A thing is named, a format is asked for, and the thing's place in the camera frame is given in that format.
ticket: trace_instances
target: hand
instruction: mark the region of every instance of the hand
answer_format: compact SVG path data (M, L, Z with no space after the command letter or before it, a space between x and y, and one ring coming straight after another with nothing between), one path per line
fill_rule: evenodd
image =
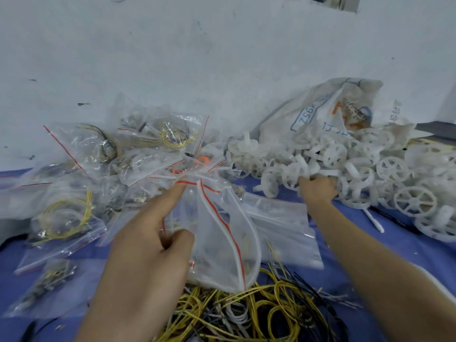
M162 328L182 295L194 236L159 233L185 185L152 198L114 238L77 342L146 342Z
M298 181L302 199L308 206L328 203L337 195L335 178L316 174L310 180L301 176Z

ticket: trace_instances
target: white stick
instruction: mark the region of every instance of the white stick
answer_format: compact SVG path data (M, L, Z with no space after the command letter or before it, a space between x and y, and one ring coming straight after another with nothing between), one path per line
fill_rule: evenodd
M368 219L371 220L372 224L375 226L375 228L377 228L377 230L381 233L384 233L385 230L383 229L382 225L380 224L379 221L377 221L375 218L373 218L373 216L371 215L370 212L368 212L367 209L363 209L364 213L366 214L366 216L368 217Z

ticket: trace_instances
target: blue table surface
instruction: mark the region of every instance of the blue table surface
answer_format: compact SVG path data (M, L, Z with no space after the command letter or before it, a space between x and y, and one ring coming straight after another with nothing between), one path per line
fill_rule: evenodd
M252 192L252 187L259 184L259 180L248 177L239 179L236 183L244 185L247 191ZM296 195L296 192L284 189L283 187L277 198L301 202L301 199ZM456 272L452 271L452 269L456 269L456 244L445 244L425 235L412 234L401 227L398 227L388 219L372 212L374 217L376 217L385 228L385 233L381 234L374 228L362 211L346 207L338 201L334 201L334 205L358 227L390 247L394 252L401 255L409 262L428 270L447 287L451 293L456 295ZM404 222L410 222L405 216L400 214L397 214L397 216L401 217L401 220ZM316 229L313 222L311 222L311 227ZM290 267L290 270L296 271L312 286L316 288L322 287L326 292L338 294L351 293L356 296L356 294L353 294L348 276L344 270L342 270L332 251L327 247L318 229L316 229L316 235L325 265L324 270L293 267ZM95 243L96 242L93 242L83 247L70 258L106 259L109 253L109 247L96 247ZM0 314L32 285L40 273L40 271L34 271L20 276L13 275L13 271L19 264L24 251L25 245L23 241L13 241L0 252ZM334 305L334 308L339 317L346 323L351 341L375 342L386 340L378 323L368 310L353 310L343 305ZM46 327L36 339L34 339L34 342L72 341L81 321L82 317L59 318ZM31 319L26 318L0 319L0 342L20 341L20 337L30 322ZM46 322L48 322L48 320L39 321L38 327ZM64 325L64 327L56 330L56 327L61 324Z

